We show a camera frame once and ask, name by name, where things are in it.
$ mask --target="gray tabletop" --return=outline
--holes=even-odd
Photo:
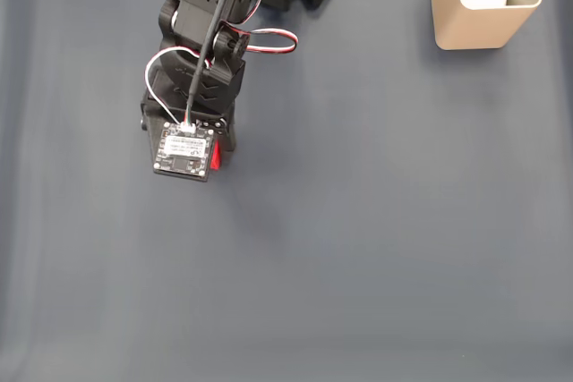
[[[162,3],[8,0],[0,380],[572,380],[570,0],[485,52],[430,0],[261,13],[301,45],[207,184],[139,128]]]

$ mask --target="circuit board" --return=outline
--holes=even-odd
[[[165,123],[153,170],[207,181],[215,142],[211,129],[193,127],[182,130],[179,124]]]

